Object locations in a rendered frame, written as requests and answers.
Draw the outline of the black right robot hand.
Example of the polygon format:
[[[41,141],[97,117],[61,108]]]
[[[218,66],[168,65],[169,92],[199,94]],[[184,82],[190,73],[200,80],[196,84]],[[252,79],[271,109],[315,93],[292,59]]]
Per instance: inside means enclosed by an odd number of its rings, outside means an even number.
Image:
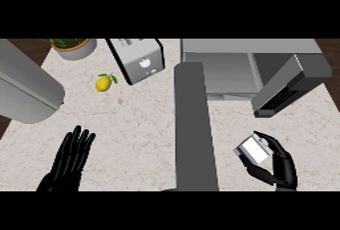
[[[270,185],[277,185],[277,191],[296,191],[298,189],[298,174],[295,168],[295,159],[292,154],[281,146],[280,140],[265,133],[255,132],[258,136],[268,141],[268,148],[273,150],[273,169],[270,172],[258,166],[246,153],[240,153],[240,159],[247,169],[249,174]]]

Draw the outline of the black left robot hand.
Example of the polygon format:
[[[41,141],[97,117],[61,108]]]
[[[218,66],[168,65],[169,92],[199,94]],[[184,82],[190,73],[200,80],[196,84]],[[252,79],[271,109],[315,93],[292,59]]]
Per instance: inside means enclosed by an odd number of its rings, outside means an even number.
[[[77,126],[66,135],[51,172],[46,174],[38,191],[79,191],[86,160],[97,134]]]

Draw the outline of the white milk carton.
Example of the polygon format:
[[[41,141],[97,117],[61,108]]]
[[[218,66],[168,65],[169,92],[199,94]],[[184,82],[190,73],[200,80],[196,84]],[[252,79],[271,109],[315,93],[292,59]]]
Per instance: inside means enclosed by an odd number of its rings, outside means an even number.
[[[234,149],[237,155],[245,155],[252,164],[259,165],[274,154],[268,147],[268,141],[253,134]]]

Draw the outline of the dark grey microwave door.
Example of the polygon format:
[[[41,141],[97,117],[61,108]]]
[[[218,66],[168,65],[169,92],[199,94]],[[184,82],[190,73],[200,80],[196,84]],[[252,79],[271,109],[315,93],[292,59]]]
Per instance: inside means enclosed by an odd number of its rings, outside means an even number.
[[[177,187],[219,191],[208,95],[200,62],[175,67]]]

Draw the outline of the grey microwave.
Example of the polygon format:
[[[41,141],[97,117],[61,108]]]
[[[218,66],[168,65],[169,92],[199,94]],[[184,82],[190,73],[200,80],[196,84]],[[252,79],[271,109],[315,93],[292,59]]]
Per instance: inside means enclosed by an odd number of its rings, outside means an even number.
[[[211,101],[249,101],[273,117],[333,76],[314,39],[184,39],[181,60],[203,65]]]

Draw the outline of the large grey rounded appliance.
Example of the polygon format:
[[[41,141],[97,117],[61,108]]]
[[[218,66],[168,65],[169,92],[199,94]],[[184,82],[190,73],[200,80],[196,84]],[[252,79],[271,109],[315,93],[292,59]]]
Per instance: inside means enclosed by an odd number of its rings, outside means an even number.
[[[0,115],[35,124],[64,103],[63,84],[8,39],[0,39]]]

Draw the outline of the yellow lemon with leaves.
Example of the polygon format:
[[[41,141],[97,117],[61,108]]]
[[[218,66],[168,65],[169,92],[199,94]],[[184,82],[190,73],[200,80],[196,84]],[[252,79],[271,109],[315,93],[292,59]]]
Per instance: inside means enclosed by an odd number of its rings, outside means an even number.
[[[97,81],[97,91],[107,92],[111,88],[111,84],[119,84],[117,77],[114,75],[100,74]]]

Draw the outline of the potted plant in grey pot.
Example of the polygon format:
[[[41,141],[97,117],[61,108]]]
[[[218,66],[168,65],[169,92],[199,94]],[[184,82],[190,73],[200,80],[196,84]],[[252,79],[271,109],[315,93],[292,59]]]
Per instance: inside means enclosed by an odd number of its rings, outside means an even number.
[[[98,47],[97,39],[49,39],[46,43],[67,60],[86,58]]]

